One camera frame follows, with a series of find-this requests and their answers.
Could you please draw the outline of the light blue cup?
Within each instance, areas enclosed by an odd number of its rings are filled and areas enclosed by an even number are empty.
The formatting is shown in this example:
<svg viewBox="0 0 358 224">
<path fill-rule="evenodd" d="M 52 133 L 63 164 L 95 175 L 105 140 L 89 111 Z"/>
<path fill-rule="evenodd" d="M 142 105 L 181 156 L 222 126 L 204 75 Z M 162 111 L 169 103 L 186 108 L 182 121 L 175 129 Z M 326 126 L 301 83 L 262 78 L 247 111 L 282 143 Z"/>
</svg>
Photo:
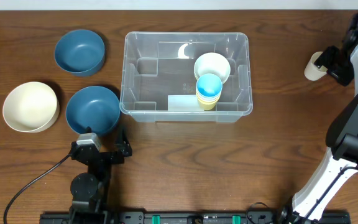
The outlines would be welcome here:
<svg viewBox="0 0 358 224">
<path fill-rule="evenodd" d="M 199 77 L 196 82 L 196 91 L 206 97 L 215 97 L 221 94 L 223 83 L 221 79 L 212 73 L 207 73 Z"/>
</svg>

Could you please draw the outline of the cream cup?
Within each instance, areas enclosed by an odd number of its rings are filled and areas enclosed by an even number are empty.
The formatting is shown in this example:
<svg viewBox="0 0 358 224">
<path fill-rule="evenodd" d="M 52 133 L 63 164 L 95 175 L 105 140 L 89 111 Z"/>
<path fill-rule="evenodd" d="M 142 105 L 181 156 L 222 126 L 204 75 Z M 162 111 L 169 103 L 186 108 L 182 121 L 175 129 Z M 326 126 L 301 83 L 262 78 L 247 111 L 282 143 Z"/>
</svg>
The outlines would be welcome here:
<svg viewBox="0 0 358 224">
<path fill-rule="evenodd" d="M 314 64 L 321 54 L 322 52 L 316 52 L 310 58 L 310 61 L 308 62 L 304 71 L 304 75 L 308 80 L 316 81 L 325 76 L 325 74 L 327 74 L 328 69 L 326 67 L 322 66 L 321 68 L 318 68 Z"/>
</svg>

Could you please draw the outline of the yellow cup front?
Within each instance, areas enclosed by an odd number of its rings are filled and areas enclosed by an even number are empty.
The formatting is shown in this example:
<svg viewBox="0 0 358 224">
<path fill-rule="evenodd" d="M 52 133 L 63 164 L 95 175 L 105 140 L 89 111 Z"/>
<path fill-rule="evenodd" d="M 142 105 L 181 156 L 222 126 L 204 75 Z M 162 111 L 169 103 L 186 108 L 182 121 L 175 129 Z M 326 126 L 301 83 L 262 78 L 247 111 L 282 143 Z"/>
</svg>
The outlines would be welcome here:
<svg viewBox="0 0 358 224">
<path fill-rule="evenodd" d="M 206 110 L 206 111 L 212 110 L 216 106 L 216 103 L 204 104 L 199 102 L 198 104 L 202 110 Z"/>
</svg>

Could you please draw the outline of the yellow cup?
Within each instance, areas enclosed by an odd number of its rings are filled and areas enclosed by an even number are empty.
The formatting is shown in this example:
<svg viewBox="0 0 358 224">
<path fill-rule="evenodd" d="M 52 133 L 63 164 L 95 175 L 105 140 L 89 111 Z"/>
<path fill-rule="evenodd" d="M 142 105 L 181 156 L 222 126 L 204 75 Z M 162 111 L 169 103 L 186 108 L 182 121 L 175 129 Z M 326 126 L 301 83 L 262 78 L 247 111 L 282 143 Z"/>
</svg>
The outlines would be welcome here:
<svg viewBox="0 0 358 224">
<path fill-rule="evenodd" d="M 198 100 L 198 103 L 201 105 L 215 105 L 218 102 L 219 98 L 215 98 L 212 100 L 205 100 L 205 99 L 197 98 L 197 100 Z"/>
<path fill-rule="evenodd" d="M 199 102 L 198 104 L 202 110 L 206 110 L 206 111 L 212 110 L 216 106 L 216 103 L 204 104 Z"/>
</svg>

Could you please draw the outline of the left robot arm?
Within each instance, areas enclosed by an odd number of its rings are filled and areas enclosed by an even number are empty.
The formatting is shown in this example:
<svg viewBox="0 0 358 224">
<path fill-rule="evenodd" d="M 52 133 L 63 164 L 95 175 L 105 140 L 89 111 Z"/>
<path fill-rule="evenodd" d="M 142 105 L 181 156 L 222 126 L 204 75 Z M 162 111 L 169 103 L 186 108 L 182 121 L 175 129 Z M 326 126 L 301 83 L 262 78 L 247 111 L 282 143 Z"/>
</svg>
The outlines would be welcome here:
<svg viewBox="0 0 358 224">
<path fill-rule="evenodd" d="M 114 142 L 115 151 L 101 152 L 101 141 L 91 128 L 80 134 L 71 143 L 70 157 L 88 167 L 88 171 L 77 175 L 71 182 L 73 196 L 69 224 L 107 224 L 114 215 L 107 208 L 111 167 L 124 163 L 132 155 L 132 148 L 125 127 L 120 125 Z"/>
</svg>

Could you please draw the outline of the pink cup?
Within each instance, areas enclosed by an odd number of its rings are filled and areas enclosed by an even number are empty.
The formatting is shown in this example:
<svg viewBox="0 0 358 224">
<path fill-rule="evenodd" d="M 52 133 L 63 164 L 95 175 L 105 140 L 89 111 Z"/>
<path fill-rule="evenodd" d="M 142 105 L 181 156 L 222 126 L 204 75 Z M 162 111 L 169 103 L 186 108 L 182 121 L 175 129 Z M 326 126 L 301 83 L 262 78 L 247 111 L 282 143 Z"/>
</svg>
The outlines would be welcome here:
<svg viewBox="0 0 358 224">
<path fill-rule="evenodd" d="M 199 93 L 196 94 L 197 98 L 201 98 L 201 99 L 205 99 L 205 100 L 212 100 L 212 99 L 215 99 L 215 98 L 220 98 L 220 94 L 216 95 L 216 96 L 204 96 L 204 95 L 201 95 Z"/>
</svg>

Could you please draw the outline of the white small bowl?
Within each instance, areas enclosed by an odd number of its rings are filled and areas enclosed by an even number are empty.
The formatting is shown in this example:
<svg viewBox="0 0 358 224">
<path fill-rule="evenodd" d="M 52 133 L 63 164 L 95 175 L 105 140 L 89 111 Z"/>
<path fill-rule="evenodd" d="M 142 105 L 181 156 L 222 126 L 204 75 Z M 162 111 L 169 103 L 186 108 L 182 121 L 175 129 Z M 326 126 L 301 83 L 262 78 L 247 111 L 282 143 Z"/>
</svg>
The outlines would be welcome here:
<svg viewBox="0 0 358 224">
<path fill-rule="evenodd" d="M 228 59 L 214 52 L 209 52 L 198 57 L 194 64 L 195 78 L 198 80 L 200 76 L 208 73 L 218 76 L 222 83 L 226 83 L 231 73 Z"/>
</svg>

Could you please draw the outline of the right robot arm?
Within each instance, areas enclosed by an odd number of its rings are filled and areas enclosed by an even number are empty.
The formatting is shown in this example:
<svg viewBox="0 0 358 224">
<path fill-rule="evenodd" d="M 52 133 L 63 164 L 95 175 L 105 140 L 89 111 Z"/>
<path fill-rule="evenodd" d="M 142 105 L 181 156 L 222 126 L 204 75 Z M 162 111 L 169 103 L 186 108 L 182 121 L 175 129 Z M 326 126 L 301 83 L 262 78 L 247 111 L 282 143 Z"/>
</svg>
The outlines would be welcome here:
<svg viewBox="0 0 358 224">
<path fill-rule="evenodd" d="M 347 85 L 355 81 L 355 97 L 331 123 L 326 134 L 327 150 L 306 185 L 275 217 L 275 223 L 350 223 L 347 212 L 325 208 L 342 185 L 358 172 L 358 28 L 347 31 L 341 49 L 328 47 L 305 75 L 326 68 L 327 74 Z"/>
</svg>

